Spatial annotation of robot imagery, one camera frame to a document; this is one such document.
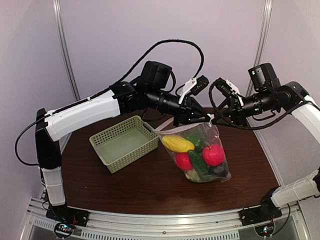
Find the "green toy bell pepper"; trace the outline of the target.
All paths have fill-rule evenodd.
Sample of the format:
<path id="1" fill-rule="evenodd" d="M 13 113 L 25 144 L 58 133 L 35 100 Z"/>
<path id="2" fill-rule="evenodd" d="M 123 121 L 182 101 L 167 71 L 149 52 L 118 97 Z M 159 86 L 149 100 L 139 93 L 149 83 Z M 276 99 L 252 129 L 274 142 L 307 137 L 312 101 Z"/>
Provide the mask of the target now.
<path id="1" fill-rule="evenodd" d="M 205 140 L 197 134 L 192 134 L 192 135 L 186 136 L 185 138 L 191 143 L 193 143 L 194 150 L 196 152 L 201 152 L 206 147 Z"/>

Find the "clear zip top bag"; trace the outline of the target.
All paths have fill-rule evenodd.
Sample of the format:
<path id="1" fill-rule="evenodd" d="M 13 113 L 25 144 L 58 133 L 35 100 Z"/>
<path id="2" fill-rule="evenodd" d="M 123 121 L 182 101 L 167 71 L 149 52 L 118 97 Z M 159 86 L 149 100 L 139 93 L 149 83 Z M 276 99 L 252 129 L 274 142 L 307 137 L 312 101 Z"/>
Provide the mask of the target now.
<path id="1" fill-rule="evenodd" d="M 174 127 L 170 118 L 154 131 L 189 181 L 225 182 L 231 178 L 220 133 L 210 121 Z"/>

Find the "yellow toy corn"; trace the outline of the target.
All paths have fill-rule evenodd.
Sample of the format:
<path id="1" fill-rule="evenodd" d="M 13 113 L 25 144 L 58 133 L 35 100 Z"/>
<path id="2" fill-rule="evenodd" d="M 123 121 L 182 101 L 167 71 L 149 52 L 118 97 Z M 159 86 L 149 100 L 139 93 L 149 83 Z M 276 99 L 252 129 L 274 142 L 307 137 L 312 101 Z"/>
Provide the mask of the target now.
<path id="1" fill-rule="evenodd" d="M 168 150 L 175 153 L 187 153 L 195 150 L 195 145 L 191 141 L 179 135 L 166 135 L 161 139 L 161 142 Z"/>

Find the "red toy apple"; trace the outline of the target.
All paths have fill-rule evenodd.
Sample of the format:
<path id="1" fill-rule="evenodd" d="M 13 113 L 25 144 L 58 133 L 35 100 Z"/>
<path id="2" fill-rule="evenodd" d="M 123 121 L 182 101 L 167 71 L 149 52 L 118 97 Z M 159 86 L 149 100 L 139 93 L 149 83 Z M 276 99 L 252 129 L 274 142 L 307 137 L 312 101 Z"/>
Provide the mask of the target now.
<path id="1" fill-rule="evenodd" d="M 220 145 L 209 145 L 202 150 L 202 157 L 208 166 L 216 167 L 223 163 L 225 153 Z"/>

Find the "green toy cucumber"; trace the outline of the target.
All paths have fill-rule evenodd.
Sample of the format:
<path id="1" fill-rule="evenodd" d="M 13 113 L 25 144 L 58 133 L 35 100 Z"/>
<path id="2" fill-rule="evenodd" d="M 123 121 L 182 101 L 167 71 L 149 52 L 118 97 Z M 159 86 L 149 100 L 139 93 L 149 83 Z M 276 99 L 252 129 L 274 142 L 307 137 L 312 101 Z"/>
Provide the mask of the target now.
<path id="1" fill-rule="evenodd" d="M 202 155 L 196 151 L 188 151 L 189 160 L 199 176 L 206 176 L 209 167 L 204 162 Z"/>

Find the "red toy strawberry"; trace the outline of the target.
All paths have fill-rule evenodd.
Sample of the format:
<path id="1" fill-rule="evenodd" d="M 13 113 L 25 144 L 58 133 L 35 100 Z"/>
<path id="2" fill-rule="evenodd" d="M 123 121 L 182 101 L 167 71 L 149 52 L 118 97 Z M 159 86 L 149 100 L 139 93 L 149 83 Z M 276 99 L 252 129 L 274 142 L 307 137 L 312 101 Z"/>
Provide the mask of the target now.
<path id="1" fill-rule="evenodd" d="M 187 153 L 178 153 L 175 158 L 175 163 L 183 171 L 190 171 L 193 169 L 193 165 Z"/>

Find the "purple toy eggplant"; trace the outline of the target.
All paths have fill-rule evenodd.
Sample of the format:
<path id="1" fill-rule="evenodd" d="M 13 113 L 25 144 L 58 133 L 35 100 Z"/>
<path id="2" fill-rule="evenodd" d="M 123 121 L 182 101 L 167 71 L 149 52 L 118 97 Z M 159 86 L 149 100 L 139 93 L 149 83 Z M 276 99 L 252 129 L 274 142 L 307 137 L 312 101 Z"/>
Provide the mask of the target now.
<path id="1" fill-rule="evenodd" d="M 208 173 L 215 178 L 226 178 L 229 174 L 229 167 L 227 163 L 222 163 L 217 166 L 210 166 Z"/>

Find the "white toy cauliflower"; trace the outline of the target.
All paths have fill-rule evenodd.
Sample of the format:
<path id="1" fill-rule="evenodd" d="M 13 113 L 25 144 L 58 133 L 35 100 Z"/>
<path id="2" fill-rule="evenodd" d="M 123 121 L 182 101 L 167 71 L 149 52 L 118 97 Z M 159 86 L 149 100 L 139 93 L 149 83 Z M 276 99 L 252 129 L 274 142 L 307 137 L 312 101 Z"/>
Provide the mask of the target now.
<path id="1" fill-rule="evenodd" d="M 191 182 L 195 182 L 195 183 L 203 182 L 199 177 L 198 173 L 194 169 L 185 172 L 185 177 Z"/>

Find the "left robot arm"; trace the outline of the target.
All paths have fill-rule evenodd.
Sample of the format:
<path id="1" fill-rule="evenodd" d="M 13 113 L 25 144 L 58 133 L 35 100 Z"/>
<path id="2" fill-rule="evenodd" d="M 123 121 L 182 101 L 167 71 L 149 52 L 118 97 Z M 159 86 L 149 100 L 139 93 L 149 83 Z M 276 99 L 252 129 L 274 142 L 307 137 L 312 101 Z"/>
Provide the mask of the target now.
<path id="1" fill-rule="evenodd" d="M 136 110 L 152 108 L 173 116 L 174 125 L 208 122 L 211 118 L 194 99 L 208 84 L 195 76 L 182 87 L 179 96 L 165 91 L 172 68 L 147 61 L 139 76 L 130 82 L 118 81 L 101 92 L 56 110 L 40 109 L 36 114 L 35 146 L 52 213 L 61 222 L 72 218 L 66 207 L 62 180 L 62 155 L 59 140 L 64 136 L 104 119 Z"/>

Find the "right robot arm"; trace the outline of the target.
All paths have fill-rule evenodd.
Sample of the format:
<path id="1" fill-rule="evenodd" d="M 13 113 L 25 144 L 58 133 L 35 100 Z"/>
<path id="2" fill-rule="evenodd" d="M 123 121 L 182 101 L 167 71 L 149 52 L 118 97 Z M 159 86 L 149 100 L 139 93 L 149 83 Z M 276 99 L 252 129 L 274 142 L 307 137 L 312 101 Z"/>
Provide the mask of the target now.
<path id="1" fill-rule="evenodd" d="M 242 96 L 228 79 L 218 78 L 209 87 L 215 123 L 221 119 L 225 127 L 244 131 L 261 131 L 291 115 L 318 142 L 320 140 L 320 108 L 298 82 L 281 84 L 271 63 L 248 70 L 255 93 Z"/>

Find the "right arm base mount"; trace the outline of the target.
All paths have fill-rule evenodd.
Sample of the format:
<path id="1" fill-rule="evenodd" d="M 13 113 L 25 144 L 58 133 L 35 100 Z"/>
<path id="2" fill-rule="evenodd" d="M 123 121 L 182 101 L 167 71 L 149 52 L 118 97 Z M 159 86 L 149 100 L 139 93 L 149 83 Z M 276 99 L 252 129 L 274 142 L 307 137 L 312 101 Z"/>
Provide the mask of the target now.
<path id="1" fill-rule="evenodd" d="M 243 226 L 271 221 L 282 216 L 279 208 L 267 203 L 256 207 L 244 207 L 238 214 Z"/>

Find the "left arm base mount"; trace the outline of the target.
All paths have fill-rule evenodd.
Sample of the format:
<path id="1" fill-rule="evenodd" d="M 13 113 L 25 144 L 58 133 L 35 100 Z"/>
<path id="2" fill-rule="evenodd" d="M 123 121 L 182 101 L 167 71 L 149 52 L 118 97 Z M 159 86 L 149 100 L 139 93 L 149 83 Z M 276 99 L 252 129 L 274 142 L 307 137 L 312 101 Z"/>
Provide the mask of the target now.
<path id="1" fill-rule="evenodd" d="M 77 208 L 68 207 L 66 204 L 51 206 L 46 211 L 46 217 L 58 222 L 68 223 L 70 225 L 86 227 L 89 219 L 89 212 Z"/>

